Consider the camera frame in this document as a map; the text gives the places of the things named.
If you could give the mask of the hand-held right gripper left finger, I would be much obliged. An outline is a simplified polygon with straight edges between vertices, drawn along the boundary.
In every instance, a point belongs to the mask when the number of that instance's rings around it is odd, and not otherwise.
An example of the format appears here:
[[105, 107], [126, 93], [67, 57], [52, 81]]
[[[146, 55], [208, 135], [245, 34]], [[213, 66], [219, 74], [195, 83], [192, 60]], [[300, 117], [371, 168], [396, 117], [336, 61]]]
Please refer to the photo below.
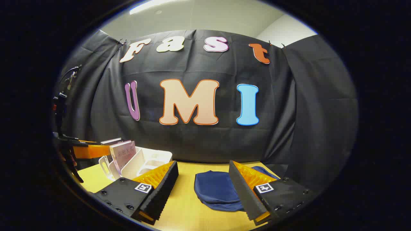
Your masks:
[[94, 193], [94, 197], [132, 219], [154, 225], [178, 176], [177, 162], [170, 161], [132, 180], [120, 177]]

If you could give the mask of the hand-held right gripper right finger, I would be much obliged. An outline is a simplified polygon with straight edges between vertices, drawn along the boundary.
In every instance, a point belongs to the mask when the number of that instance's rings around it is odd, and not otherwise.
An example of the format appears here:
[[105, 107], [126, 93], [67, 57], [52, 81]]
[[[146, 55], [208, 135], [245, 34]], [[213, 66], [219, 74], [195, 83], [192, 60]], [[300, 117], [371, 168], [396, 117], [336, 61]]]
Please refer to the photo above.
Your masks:
[[236, 161], [229, 175], [242, 206], [255, 225], [280, 223], [311, 203], [317, 194], [289, 177], [275, 179]]

